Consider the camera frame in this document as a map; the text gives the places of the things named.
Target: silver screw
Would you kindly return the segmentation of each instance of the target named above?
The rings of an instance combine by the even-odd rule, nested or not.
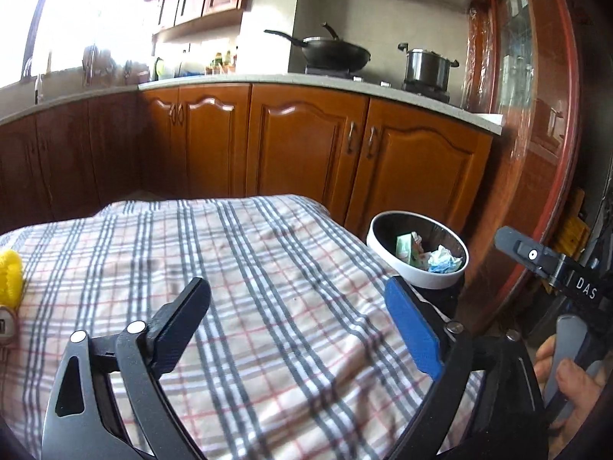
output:
[[[445,328],[452,334],[461,334],[464,331],[464,325],[458,321],[450,321],[445,325]]]
[[[522,336],[519,335],[519,332],[513,329],[507,330],[506,337],[508,340],[513,342],[518,342],[522,338]]]
[[[87,337],[85,330],[77,330],[70,336],[70,342],[81,342],[85,337]]]
[[[145,322],[141,320],[133,321],[130,325],[128,325],[128,332],[130,332],[130,334],[138,334],[139,332],[145,330],[146,326],[147,325]]]

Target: plaid tablecloth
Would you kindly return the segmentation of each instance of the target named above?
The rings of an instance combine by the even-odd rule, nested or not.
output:
[[[302,197],[120,202],[0,236],[3,247],[24,260],[25,294],[18,346],[0,364],[0,409],[37,457],[70,334],[148,319],[193,276],[210,282],[211,307],[161,382],[209,458],[379,459],[431,385],[385,310],[393,271]],[[113,388],[146,450],[119,374]]]

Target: wok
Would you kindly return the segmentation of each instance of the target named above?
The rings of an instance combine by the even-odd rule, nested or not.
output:
[[[359,71],[368,64],[370,52],[361,46],[342,41],[326,22],[322,24],[332,38],[314,36],[312,38],[298,39],[281,31],[264,30],[265,33],[275,34],[288,39],[292,44],[299,46],[304,53],[306,64],[317,69],[332,69],[338,71]]]

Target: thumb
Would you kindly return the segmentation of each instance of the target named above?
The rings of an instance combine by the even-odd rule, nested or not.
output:
[[[556,380],[564,394],[583,416],[589,415],[596,404],[601,388],[574,361],[563,359],[556,370]]]

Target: human hand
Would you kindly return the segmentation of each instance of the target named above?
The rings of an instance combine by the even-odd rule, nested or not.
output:
[[[534,373],[541,391],[551,374],[555,348],[556,336],[552,335],[536,352]],[[575,362],[566,358],[558,365],[556,380],[560,391],[573,404],[574,409],[565,421],[554,422],[551,425],[553,429],[560,429],[560,433],[549,441],[549,458],[555,458],[583,425],[605,386],[606,377],[604,368],[600,368],[596,377],[592,379]]]

